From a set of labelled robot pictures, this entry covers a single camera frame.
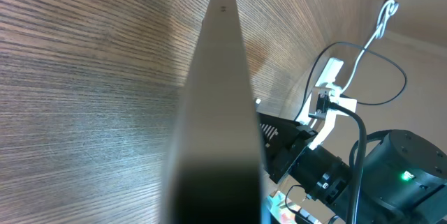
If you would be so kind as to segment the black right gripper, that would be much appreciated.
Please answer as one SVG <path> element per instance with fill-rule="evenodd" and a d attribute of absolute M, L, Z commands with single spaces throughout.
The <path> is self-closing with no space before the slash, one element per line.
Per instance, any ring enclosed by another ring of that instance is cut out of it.
<path fill-rule="evenodd" d="M 264 143 L 264 169 L 279 184 L 318 133 L 297 121 L 260 112 L 257 115 Z"/>

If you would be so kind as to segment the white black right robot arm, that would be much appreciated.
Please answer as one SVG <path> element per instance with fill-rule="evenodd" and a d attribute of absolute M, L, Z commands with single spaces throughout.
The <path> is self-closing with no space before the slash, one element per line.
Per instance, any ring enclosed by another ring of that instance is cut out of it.
<path fill-rule="evenodd" d="M 259 114 L 266 171 L 278 184 L 294 178 L 313 200 L 347 219 L 353 165 L 322 146 L 317 132 L 296 121 Z M 446 154 L 407 130 L 367 135 L 377 145 L 366 155 L 358 223 L 439 223 L 446 217 Z"/>

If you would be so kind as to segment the white power strip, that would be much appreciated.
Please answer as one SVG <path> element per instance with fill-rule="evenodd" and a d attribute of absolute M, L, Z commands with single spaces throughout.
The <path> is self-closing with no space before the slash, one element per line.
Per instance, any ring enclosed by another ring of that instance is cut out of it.
<path fill-rule="evenodd" d="M 336 80 L 336 76 L 342 69 L 343 65 L 344 62 L 342 60 L 337 59 L 335 57 L 329 58 L 322 73 L 317 79 L 315 86 L 321 87 L 323 84 L 334 83 Z"/>

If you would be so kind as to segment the blue Galaxy smartphone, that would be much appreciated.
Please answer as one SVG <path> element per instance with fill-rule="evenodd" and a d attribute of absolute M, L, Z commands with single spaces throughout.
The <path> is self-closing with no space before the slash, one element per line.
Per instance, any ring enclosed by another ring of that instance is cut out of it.
<path fill-rule="evenodd" d="M 210 0 L 163 167 L 162 223 L 269 223 L 236 0 Z"/>

